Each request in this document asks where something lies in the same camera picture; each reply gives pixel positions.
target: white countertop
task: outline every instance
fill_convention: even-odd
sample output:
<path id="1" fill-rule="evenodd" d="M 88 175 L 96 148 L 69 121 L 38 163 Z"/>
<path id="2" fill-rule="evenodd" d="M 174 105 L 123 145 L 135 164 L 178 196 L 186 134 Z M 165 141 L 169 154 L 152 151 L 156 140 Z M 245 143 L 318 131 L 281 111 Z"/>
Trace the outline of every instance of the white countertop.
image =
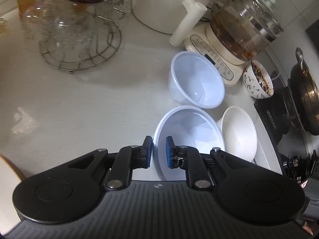
<path id="1" fill-rule="evenodd" d="M 170 97 L 170 60 L 183 47 L 169 35 L 134 16 L 123 32 L 122 47 L 104 66 L 70 74 L 47 65 L 25 48 L 18 10 L 4 17 L 11 32 L 0 41 L 0 154 L 30 176 L 96 148 L 110 153 L 142 144 L 161 118 L 178 106 Z M 257 164 L 280 173 L 267 132 L 240 83 L 226 89 L 220 107 L 207 112 L 217 121 L 231 105 L 255 122 Z M 135 170 L 134 179 L 158 180 L 153 164 Z"/>

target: pan handle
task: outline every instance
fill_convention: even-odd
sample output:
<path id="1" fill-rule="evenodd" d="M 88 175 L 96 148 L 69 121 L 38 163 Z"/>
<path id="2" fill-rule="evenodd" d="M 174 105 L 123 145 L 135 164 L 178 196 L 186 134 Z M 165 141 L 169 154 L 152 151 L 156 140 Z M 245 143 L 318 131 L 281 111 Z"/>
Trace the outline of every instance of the pan handle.
<path id="1" fill-rule="evenodd" d="M 299 63 L 299 66 L 300 66 L 301 70 L 303 70 L 303 68 L 302 68 L 303 53 L 302 53 L 301 48 L 299 48 L 299 47 L 296 48 L 296 59 L 297 59 L 297 61 Z"/>

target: metal pan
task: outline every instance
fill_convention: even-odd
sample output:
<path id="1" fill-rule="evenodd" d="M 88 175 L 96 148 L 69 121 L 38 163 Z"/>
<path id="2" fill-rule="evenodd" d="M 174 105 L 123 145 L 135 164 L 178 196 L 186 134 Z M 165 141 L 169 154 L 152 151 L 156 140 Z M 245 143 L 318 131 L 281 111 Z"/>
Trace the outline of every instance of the metal pan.
<path id="1" fill-rule="evenodd" d="M 299 47 L 296 48 L 296 58 L 298 63 L 290 73 L 293 100 L 305 130 L 312 135 L 319 135 L 318 88 Z"/>

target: bowl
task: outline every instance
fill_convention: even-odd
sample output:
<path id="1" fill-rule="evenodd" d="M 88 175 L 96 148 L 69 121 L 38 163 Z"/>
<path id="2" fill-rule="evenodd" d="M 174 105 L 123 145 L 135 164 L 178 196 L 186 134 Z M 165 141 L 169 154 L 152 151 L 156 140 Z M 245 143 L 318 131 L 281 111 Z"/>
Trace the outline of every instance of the bowl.
<path id="1" fill-rule="evenodd" d="M 256 99 L 269 98 L 274 94 L 272 80 L 266 69 L 257 60 L 252 60 L 242 74 L 241 85 Z"/>
<path id="2" fill-rule="evenodd" d="M 225 150 L 221 132 L 211 116 L 193 106 L 179 106 L 169 111 L 159 122 L 153 139 L 153 158 L 162 181 L 185 180 L 185 171 L 170 169 L 166 160 L 166 137 L 172 136 L 175 145 L 191 146 L 209 154 L 213 147 Z"/>
<path id="3" fill-rule="evenodd" d="M 257 151 L 255 125 L 242 108 L 229 107 L 217 122 L 224 138 L 226 152 L 252 162 Z"/>
<path id="4" fill-rule="evenodd" d="M 202 109 L 218 107 L 225 95 L 223 80 L 214 65 L 201 54 L 188 51 L 173 57 L 168 89 L 180 105 Z"/>

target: ridged black surface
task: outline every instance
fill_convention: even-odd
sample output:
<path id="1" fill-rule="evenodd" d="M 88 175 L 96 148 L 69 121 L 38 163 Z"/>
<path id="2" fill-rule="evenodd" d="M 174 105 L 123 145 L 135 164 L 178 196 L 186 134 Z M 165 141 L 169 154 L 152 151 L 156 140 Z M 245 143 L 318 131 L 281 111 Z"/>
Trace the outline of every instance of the ridged black surface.
<path id="1" fill-rule="evenodd" d="M 62 225 L 21 222 L 7 239 L 303 239 L 309 235 L 294 222 L 256 226 L 225 213 L 208 192 L 185 181 L 132 181 L 129 188 L 105 194 L 85 217 Z"/>

